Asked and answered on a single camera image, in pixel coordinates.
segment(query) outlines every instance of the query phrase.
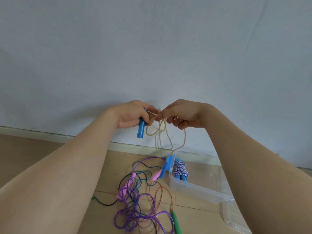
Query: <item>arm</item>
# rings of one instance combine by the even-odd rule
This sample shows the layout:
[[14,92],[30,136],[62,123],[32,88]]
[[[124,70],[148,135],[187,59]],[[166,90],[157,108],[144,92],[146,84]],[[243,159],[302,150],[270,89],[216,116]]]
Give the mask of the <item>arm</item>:
[[180,129],[204,127],[253,234],[310,233],[312,178],[235,126],[209,104],[178,100],[164,109]]
[[71,141],[0,189],[0,233],[77,233],[115,128],[136,126],[144,108],[131,101],[106,110]]

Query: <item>floor tile grout line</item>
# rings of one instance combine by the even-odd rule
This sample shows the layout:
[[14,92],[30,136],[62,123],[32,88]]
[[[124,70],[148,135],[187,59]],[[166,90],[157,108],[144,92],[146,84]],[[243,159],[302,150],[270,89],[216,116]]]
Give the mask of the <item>floor tile grout line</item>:
[[[105,191],[99,191],[99,190],[95,190],[97,192],[101,192],[101,193],[106,193],[106,194],[110,194],[110,195],[117,195],[117,194],[113,194],[113,193],[109,193],[109,192],[105,192]],[[196,209],[196,210],[202,210],[202,211],[206,211],[206,212],[211,212],[211,213],[219,213],[219,212],[214,212],[214,211],[209,211],[209,210],[205,210],[205,209],[199,209],[199,208],[192,208],[192,207],[188,207],[188,206],[183,206],[183,205],[177,205],[177,204],[173,204],[173,206],[179,206],[179,207],[184,207],[184,208],[191,208],[191,209]]]

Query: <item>baseboard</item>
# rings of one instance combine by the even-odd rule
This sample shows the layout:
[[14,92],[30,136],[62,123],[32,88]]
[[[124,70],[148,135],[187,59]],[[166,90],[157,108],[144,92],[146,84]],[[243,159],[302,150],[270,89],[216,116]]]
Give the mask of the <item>baseboard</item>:
[[[38,140],[46,140],[52,141],[57,143],[66,143],[74,136],[71,135],[61,135],[61,134],[53,134],[53,133],[46,133],[41,131],[33,131],[33,130],[23,130],[11,127],[4,127],[0,126],[0,134],[11,135],[11,136],[18,136],[24,137],[29,139],[38,139]],[[110,142],[109,150],[125,152],[125,153],[135,153],[135,154],[142,154],[148,156],[159,156],[160,151],[155,147],[148,147],[148,146],[139,146],[133,144],[124,144],[124,143],[116,143]],[[165,157],[167,154],[171,153],[169,149],[163,149],[161,156]],[[179,156],[186,161],[192,162],[201,162],[206,164],[212,165],[221,165],[219,158],[214,156],[209,156],[207,154],[198,154],[198,153],[189,153],[189,152],[179,152]]]

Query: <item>white wall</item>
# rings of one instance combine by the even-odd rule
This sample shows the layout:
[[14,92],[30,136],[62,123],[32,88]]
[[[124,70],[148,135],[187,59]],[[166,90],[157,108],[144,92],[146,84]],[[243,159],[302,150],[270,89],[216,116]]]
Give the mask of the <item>white wall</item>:
[[[76,135],[109,105],[185,98],[312,168],[311,9],[312,0],[0,0],[0,125]],[[169,130],[181,144],[183,132]],[[154,146],[136,133],[113,141]],[[215,154],[204,130],[187,129],[186,148]]]

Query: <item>hand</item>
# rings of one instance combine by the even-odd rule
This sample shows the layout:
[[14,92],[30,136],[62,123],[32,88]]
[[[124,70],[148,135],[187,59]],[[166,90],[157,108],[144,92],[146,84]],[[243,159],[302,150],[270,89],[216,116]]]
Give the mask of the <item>hand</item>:
[[149,123],[150,117],[156,117],[159,111],[152,105],[149,105],[140,100],[133,100],[125,104],[119,104],[107,109],[114,114],[117,119],[117,128],[129,128],[137,126],[140,122],[140,117],[146,123]]
[[179,99],[162,110],[156,120],[167,119],[169,124],[173,123],[181,130],[187,127],[202,128],[200,116],[208,106],[209,104]]

